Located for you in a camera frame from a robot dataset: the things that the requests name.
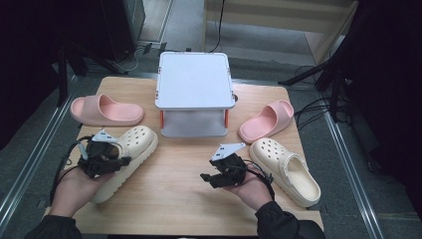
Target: pink slipper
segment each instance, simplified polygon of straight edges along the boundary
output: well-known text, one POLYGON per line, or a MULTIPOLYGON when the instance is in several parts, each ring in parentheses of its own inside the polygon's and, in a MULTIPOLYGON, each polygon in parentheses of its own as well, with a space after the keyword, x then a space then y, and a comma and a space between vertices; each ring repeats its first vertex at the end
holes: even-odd
POLYGON ((70 112, 75 120, 97 126, 129 126, 143 117, 142 107, 117 103, 106 95, 77 98, 72 102, 70 112))
POLYGON ((248 143, 271 136, 287 127, 294 116, 292 105, 283 100, 268 104, 259 115, 244 122, 239 136, 248 143))

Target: black sleeve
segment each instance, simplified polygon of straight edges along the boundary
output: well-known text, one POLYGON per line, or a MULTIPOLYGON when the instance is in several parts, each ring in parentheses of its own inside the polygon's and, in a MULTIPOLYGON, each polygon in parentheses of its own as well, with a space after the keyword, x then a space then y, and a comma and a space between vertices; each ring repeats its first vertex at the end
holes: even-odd
POLYGON ((44 216, 43 221, 30 231, 25 239, 82 239, 76 220, 71 217, 44 216))
POLYGON ((283 209, 275 201, 262 206, 255 216, 258 218, 258 236, 260 239, 303 238, 299 235, 298 219, 283 209))

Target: floor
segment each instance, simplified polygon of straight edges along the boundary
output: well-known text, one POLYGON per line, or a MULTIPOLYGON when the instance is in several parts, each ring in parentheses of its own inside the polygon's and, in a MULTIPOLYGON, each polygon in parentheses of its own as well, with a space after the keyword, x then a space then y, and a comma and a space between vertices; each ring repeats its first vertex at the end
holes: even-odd
MULTIPOLYGON (((125 69, 137 66, 140 71, 154 72, 155 65, 148 66, 148 58, 154 58, 155 61, 156 56, 152 56, 152 54, 155 54, 157 49, 162 46, 169 51, 202 50, 202 1, 143 0, 143 2, 146 20, 139 46, 152 43, 152 53, 141 56, 138 52, 137 58, 134 57, 126 62, 115 64, 125 69)), ((210 50, 215 47, 217 42, 218 23, 208 22, 207 29, 208 45, 206 49, 210 50)), ((315 65, 304 33, 296 31, 223 24, 221 42, 216 52, 223 52, 234 59, 231 62, 231 68, 234 69, 232 72, 237 74, 233 75, 237 82, 242 82, 245 79, 257 80, 256 78, 259 77, 267 78, 264 79, 267 81, 261 81, 260 84, 276 85, 279 76, 284 78, 280 80, 287 80, 291 72, 296 75, 315 65), (238 63, 242 63, 242 66, 249 66, 245 64, 249 63, 248 61, 258 61, 254 62, 252 66, 255 68, 259 66, 268 71, 261 70, 259 75, 255 75, 254 71, 250 71, 251 69, 236 69, 238 63), (289 74, 277 72, 270 75, 268 72, 276 67, 286 69, 289 74)), ((98 74, 97 76, 95 70, 91 70, 91 72, 94 73, 89 81, 75 79, 70 74, 70 79, 74 79, 82 85, 75 96, 92 94, 90 89, 95 89, 100 83, 102 75, 98 74)), ((300 83, 289 89, 292 101, 295 101, 295 106, 298 109, 307 105, 311 99, 321 97, 310 87, 312 87, 310 84, 300 83)), ((41 167, 47 167, 50 164, 56 165, 53 159, 50 160, 50 157, 57 156, 58 151, 63 151, 63 140, 74 139, 76 137, 74 134, 78 132, 75 130, 75 132, 69 133, 67 128, 76 129, 78 124, 72 119, 64 117, 66 112, 58 110, 54 112, 52 110, 55 108, 54 103, 46 101, 41 108, 43 114, 34 115, 34 118, 30 120, 48 122, 48 117, 54 116, 63 121, 60 127, 51 125, 51 132, 56 136, 51 141, 44 141, 48 149, 39 151, 39 155, 35 155, 35 157, 47 157, 38 162, 41 167)), ((43 128, 48 128, 48 125, 35 125, 24 125, 21 129, 22 136, 15 139, 14 144, 9 146, 10 151, 0 152, 0 156, 3 158, 16 158, 7 168, 20 168, 24 165, 27 155, 31 153, 32 147, 21 148, 20 145, 35 145, 38 138, 34 135, 40 135, 40 139, 43 139, 43 128)), ((322 168, 313 173, 316 178, 320 178, 321 185, 324 184, 327 187, 324 190, 321 204, 318 206, 327 238, 401 238, 403 233, 406 233, 406 238, 422 238, 421 222, 406 200, 403 188, 394 179, 388 176, 373 175, 367 170, 363 159, 364 152, 347 124, 333 123, 329 117, 322 116, 321 119, 305 127, 300 133, 306 153, 323 160, 323 166, 321 166, 321 161, 311 160, 310 168, 322 168)), ((11 185, 20 171, 6 170, 7 168, 2 169, 2 175, 5 177, 5 181, 11 185)), ((47 172, 35 173, 34 180, 25 185, 28 186, 25 195, 17 195, 18 198, 22 198, 22 201, 16 208, 15 214, 25 216, 6 218, 6 221, 10 220, 10 225, 4 233, 5 238, 16 238, 16 235, 22 235, 22 231, 28 230, 27 224, 29 223, 26 218, 40 217, 39 213, 46 205, 46 201, 40 196, 39 191, 46 190, 46 186, 37 182, 48 182, 50 179, 47 172), (34 208, 34 201, 37 201, 35 209, 22 212, 26 208, 34 208)), ((2 197, 6 194, 4 190, 1 193, 2 197)), ((4 228, 0 227, 0 237, 3 230, 4 228)), ((84 238, 97 239, 104 238, 104 236, 84 235, 84 238)))

